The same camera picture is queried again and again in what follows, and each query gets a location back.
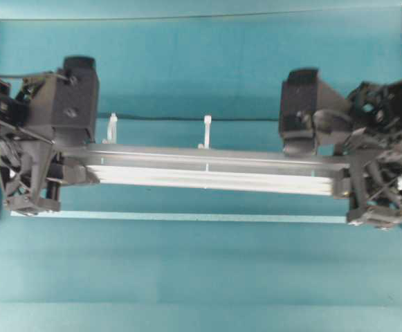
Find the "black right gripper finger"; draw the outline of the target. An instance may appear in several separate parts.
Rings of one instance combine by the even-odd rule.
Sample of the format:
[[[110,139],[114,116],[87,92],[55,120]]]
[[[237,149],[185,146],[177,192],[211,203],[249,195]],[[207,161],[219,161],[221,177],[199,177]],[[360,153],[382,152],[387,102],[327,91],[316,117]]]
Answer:
[[[348,199],[351,194],[351,176],[347,167],[331,171],[331,195],[335,199]]]
[[[342,111],[321,109],[314,113],[313,125],[317,146],[332,145],[333,156],[342,156],[354,128],[352,118]]]

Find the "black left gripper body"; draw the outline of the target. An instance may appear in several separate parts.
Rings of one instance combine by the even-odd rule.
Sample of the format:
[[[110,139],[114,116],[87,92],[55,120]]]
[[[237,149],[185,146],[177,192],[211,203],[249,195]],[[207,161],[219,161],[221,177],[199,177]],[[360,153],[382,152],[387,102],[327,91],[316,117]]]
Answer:
[[[26,216],[60,210],[60,184],[47,179],[56,155],[51,137],[34,131],[1,133],[0,186],[6,209]]]

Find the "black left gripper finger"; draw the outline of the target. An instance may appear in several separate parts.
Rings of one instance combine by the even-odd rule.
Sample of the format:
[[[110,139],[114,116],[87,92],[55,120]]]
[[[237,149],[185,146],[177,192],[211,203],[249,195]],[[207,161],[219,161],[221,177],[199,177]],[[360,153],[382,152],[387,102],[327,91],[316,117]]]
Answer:
[[[83,165],[51,164],[48,180],[60,184],[98,184],[100,180]]]
[[[63,163],[66,158],[81,159],[87,157],[90,148],[94,145],[92,141],[60,141],[55,140],[53,143],[53,161]]]

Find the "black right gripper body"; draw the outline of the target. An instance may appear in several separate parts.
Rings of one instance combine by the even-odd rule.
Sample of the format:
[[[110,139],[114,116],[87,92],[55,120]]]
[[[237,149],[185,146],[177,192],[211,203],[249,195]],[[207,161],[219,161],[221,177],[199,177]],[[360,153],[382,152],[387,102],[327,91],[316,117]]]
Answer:
[[[402,223],[402,130],[355,130],[345,143],[349,162],[347,224],[390,229]]]

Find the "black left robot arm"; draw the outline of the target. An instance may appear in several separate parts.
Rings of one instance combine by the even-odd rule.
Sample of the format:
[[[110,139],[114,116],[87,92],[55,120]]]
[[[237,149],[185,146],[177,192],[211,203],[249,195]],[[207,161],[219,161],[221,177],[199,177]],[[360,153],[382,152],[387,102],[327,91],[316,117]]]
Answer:
[[[0,75],[0,188],[3,205],[30,216],[60,210],[64,186],[97,182],[72,149],[95,140],[99,80],[95,60],[69,56],[56,71],[21,76],[11,96]]]

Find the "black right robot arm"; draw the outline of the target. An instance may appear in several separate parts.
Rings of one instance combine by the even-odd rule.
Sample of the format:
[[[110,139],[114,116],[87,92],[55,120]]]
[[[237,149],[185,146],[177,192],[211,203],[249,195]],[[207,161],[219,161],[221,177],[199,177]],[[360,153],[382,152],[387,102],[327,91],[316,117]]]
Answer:
[[[349,127],[335,144],[345,165],[334,193],[349,199],[349,225],[389,230],[402,223],[402,80],[363,82],[348,100]]]

